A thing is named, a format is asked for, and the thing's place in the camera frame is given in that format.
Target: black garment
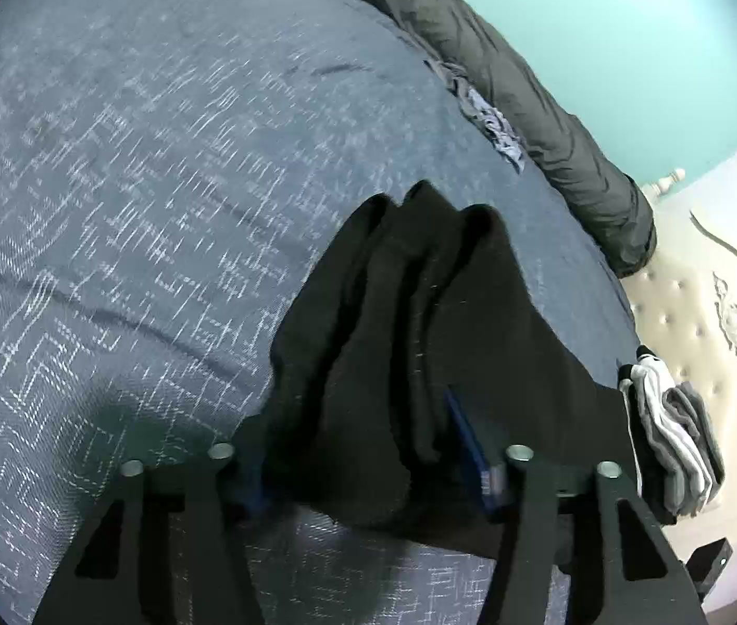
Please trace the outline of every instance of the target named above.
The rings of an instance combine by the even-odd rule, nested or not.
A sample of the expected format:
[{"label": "black garment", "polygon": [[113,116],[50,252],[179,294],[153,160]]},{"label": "black garment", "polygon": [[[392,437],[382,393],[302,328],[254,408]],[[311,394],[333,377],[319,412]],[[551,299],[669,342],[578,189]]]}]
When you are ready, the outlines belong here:
[{"label": "black garment", "polygon": [[652,208],[580,120],[554,100],[528,62],[462,0],[363,0],[390,16],[435,60],[461,66],[484,100],[524,139],[619,277],[654,253]]},{"label": "black garment", "polygon": [[[636,478],[620,393],[593,382],[534,309],[499,216],[458,212],[428,183],[402,206],[380,195],[354,212],[286,313],[271,362],[252,419],[267,424],[267,474],[345,524],[394,527],[416,507],[440,507],[455,531],[479,524],[451,484],[448,386],[504,446],[613,460]],[[489,542],[461,545],[491,556]]]}]

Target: cream tufted headboard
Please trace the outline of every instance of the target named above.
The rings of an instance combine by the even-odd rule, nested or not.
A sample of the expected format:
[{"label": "cream tufted headboard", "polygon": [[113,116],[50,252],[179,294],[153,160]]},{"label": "cream tufted headboard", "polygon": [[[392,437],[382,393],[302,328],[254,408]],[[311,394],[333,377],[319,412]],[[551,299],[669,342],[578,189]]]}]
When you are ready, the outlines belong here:
[{"label": "cream tufted headboard", "polygon": [[622,284],[641,341],[706,400],[727,472],[702,514],[664,529],[686,560],[724,536],[737,545],[737,249],[694,211],[678,217],[657,204],[655,225],[653,259]]}]

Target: gray comforter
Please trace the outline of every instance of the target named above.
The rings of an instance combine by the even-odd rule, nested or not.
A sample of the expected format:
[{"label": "gray comforter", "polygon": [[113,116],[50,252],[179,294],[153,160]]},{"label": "gray comforter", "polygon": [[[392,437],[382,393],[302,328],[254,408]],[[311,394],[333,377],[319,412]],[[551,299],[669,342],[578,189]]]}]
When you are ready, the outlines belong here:
[{"label": "gray comforter", "polygon": [[[0,0],[0,613],[29,622],[118,463],[181,461],[266,394],[339,225],[427,178],[503,214],[599,382],[638,341],[603,255],[357,0]],[[474,622],[489,561],[337,528],[250,532],[267,622]]]}]

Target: stack of folded clothes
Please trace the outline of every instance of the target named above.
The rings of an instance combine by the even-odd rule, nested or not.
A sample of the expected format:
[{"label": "stack of folded clothes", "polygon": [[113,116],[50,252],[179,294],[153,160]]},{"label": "stack of folded clothes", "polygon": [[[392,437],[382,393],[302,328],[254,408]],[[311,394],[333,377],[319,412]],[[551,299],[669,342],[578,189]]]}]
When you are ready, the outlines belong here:
[{"label": "stack of folded clothes", "polygon": [[646,346],[638,348],[638,363],[621,367],[620,390],[628,401],[641,496],[662,524],[700,513],[724,482],[704,400],[688,382],[675,384]]}]

